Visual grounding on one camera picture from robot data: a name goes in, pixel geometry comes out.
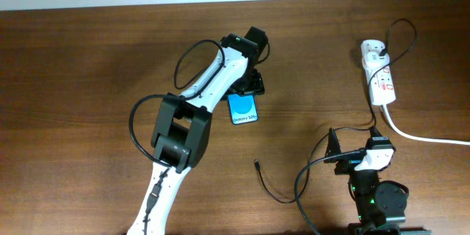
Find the blue Samsung Galaxy smartphone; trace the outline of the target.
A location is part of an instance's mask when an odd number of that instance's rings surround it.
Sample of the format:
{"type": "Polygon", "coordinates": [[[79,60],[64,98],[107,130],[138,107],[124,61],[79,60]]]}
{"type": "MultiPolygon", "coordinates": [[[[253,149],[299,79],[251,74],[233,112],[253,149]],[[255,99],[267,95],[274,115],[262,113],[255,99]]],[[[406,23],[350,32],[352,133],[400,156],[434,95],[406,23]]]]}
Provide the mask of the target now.
{"type": "Polygon", "coordinates": [[[256,101],[253,95],[229,95],[228,106],[231,114],[231,122],[234,125],[253,123],[259,120],[256,101]]]}

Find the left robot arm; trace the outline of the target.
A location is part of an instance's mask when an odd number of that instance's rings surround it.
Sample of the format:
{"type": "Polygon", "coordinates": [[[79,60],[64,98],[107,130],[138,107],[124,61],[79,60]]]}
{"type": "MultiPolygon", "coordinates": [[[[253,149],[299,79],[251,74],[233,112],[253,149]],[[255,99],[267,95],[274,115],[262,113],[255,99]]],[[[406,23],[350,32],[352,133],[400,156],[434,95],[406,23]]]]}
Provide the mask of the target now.
{"type": "Polygon", "coordinates": [[[152,161],[151,180],[129,234],[164,234],[167,218],[179,187],[188,172],[202,159],[209,143],[212,116],[220,101],[227,101],[234,125],[254,123],[259,114],[255,97],[265,92],[256,66],[270,55],[265,31],[251,27],[245,36],[229,34],[214,41],[213,62],[186,84],[177,84],[180,95],[159,94],[159,113],[147,152],[134,133],[138,107],[150,100],[147,95],[131,109],[129,133],[137,149],[152,161]]]}

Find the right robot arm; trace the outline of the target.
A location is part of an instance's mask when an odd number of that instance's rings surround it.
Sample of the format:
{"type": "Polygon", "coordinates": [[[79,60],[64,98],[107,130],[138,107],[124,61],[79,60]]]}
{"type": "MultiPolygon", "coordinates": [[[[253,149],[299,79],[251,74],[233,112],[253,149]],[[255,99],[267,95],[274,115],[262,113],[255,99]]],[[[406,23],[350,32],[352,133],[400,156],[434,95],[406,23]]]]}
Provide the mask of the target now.
{"type": "Polygon", "coordinates": [[[342,152],[334,129],[328,132],[325,162],[336,165],[336,175],[348,175],[348,190],[355,202],[358,223],[347,226],[348,234],[431,234],[424,228],[400,228],[406,221],[409,189],[396,181],[381,181],[379,172],[391,165],[396,152],[388,137],[376,128],[363,148],[342,152]]]}

